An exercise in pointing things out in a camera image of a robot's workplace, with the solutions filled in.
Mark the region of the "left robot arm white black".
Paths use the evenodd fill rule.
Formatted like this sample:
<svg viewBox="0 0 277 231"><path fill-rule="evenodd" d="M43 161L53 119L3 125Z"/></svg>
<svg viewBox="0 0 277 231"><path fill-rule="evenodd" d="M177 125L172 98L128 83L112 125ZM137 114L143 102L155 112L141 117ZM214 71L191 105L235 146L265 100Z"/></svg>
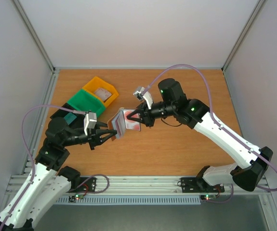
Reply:
<svg viewBox="0 0 277 231"><path fill-rule="evenodd" d="M32 170L19 191L0 212L0 231L32 231L63 194L81 186L80 172L64 167L68 146L89 144L91 149L117 134L95 118L81 128L71 128L62 117L52 119L46 138L32 161Z"/></svg>

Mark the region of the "red white credit card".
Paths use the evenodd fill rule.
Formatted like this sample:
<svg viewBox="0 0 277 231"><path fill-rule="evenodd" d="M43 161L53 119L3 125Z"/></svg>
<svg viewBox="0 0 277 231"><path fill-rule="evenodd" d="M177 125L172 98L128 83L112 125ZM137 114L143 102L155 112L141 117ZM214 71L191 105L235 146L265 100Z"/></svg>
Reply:
<svg viewBox="0 0 277 231"><path fill-rule="evenodd" d="M134 112L134 109L124 109L124 121L125 121L125 127L129 130L135 130L135 131L141 131L141 124L137 121L129 120L127 116Z"/></svg>

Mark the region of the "brown leather card holder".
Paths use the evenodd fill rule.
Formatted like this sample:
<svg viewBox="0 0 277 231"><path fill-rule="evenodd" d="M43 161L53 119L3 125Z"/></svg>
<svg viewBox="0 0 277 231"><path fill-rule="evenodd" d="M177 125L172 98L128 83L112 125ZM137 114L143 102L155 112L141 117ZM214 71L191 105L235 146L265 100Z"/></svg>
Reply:
<svg viewBox="0 0 277 231"><path fill-rule="evenodd" d="M117 131L116 135L111 138L112 141L122 138L126 132L124 110L124 107L119 108L117 113L107 122L109 129Z"/></svg>

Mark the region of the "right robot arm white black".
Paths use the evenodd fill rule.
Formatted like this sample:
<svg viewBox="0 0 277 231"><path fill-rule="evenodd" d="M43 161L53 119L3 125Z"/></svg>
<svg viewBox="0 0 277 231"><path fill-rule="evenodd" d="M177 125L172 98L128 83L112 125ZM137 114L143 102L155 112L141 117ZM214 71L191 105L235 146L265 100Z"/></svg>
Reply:
<svg viewBox="0 0 277 231"><path fill-rule="evenodd" d="M235 183L252 192L268 169L273 151L260 148L235 133L221 120L210 113L210 108L198 99L188 99L178 81L168 78L158 84L162 101L154 103L148 93L144 102L126 116L127 119L152 127L158 118L173 116L180 124L188 126L212 140L234 160L233 164L205 166L196 176L197 186L202 191L218 184Z"/></svg>

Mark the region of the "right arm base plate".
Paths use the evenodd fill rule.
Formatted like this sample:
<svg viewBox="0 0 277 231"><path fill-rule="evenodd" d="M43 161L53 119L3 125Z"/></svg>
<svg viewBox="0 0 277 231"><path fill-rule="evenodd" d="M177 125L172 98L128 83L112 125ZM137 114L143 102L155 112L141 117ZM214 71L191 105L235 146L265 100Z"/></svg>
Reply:
<svg viewBox="0 0 277 231"><path fill-rule="evenodd" d="M196 177L182 177L177 186L181 187L183 193L224 193L224 186L208 185L203 179Z"/></svg>

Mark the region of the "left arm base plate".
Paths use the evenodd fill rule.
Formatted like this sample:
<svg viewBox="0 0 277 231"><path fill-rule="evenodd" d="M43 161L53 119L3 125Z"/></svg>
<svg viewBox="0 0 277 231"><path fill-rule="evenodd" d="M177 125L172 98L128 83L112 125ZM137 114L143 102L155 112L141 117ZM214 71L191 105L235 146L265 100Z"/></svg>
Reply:
<svg viewBox="0 0 277 231"><path fill-rule="evenodd" d="M70 189L69 193L85 193L85 192L95 192L96 188L96 177L92 177L87 180L87 177L80 177L79 187L76 189Z"/></svg>

